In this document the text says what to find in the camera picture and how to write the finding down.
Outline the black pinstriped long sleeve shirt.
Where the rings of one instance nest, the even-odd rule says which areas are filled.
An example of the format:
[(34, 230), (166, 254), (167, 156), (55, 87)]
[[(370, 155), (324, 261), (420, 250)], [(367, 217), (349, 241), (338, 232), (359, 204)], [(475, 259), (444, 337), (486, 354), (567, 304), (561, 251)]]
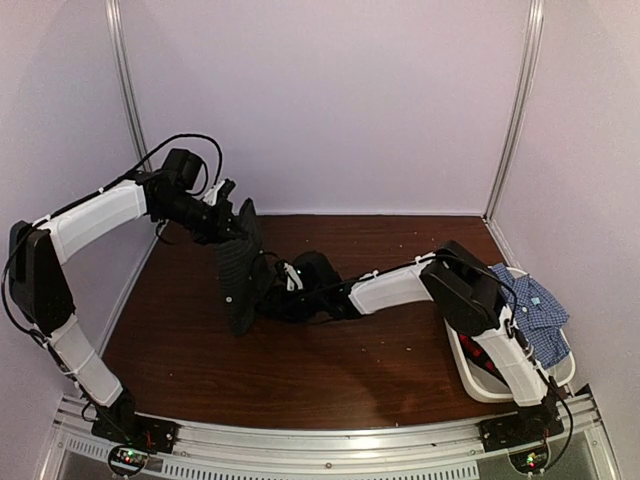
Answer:
[(243, 202), (239, 220), (248, 238), (214, 246), (224, 313), (235, 337), (250, 330), (255, 320), (256, 304), (273, 280), (266, 256), (262, 255), (262, 230), (251, 198)]

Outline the white plastic bin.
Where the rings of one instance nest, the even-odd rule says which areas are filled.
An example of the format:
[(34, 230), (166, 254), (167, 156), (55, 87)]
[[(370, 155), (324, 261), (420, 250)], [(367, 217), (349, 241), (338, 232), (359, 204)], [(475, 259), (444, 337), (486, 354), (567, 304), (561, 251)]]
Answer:
[[(507, 267), (517, 276), (529, 274), (515, 267)], [(454, 361), (465, 391), (483, 403), (514, 401), (521, 406), (534, 406), (547, 394), (545, 380), (553, 378), (563, 387), (573, 379), (576, 361), (571, 352), (554, 367), (545, 369), (536, 358), (534, 348), (515, 321), (515, 312), (506, 301), (507, 310), (501, 315), (501, 326), (472, 337), (489, 355), (503, 377), (500, 381), (467, 360), (456, 332), (446, 325)]]

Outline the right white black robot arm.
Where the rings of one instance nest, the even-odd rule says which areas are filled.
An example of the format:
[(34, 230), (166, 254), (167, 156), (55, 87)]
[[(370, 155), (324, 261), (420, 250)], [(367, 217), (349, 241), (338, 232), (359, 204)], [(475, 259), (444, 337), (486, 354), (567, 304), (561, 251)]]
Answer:
[(557, 384), (517, 325), (516, 292), (461, 244), (448, 241), (404, 265), (351, 279), (341, 278), (316, 251), (293, 262), (279, 260), (274, 269), (256, 306), (260, 314), (288, 323), (319, 313), (352, 320), (433, 302), (454, 331), (480, 346), (510, 389), (518, 406), (512, 430), (519, 440), (535, 440), (556, 418)]

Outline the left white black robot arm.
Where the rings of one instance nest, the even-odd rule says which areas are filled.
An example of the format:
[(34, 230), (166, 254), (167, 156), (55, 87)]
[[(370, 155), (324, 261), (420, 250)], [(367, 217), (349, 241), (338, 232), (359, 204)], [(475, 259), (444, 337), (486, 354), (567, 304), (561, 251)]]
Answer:
[(204, 167), (196, 154), (172, 149), (159, 169), (134, 169), (35, 223), (20, 221), (10, 231), (3, 303), (18, 307), (30, 324), (25, 333), (49, 351), (95, 406), (106, 429), (123, 444), (143, 436), (143, 421), (135, 414), (133, 396), (83, 333), (63, 266), (95, 240), (144, 216), (154, 222), (175, 222), (202, 245), (246, 239), (228, 199), (232, 181), (206, 193), (193, 190)]

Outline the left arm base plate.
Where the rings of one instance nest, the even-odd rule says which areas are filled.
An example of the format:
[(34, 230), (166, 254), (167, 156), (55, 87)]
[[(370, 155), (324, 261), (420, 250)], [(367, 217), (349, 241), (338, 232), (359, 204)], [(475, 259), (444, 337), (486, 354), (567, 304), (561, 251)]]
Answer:
[(173, 421), (144, 415), (136, 416), (132, 433), (124, 434), (124, 428), (116, 428), (103, 418), (91, 427), (91, 433), (99, 438), (132, 446), (150, 453), (171, 454), (177, 440), (179, 425)]

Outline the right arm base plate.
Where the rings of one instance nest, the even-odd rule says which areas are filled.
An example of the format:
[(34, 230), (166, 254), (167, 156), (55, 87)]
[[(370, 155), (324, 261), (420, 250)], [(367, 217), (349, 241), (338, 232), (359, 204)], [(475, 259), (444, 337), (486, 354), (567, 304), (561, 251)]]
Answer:
[(481, 421), (479, 433), (485, 452), (511, 449), (542, 442), (549, 436), (564, 432), (556, 416), (525, 415), (523, 412)]

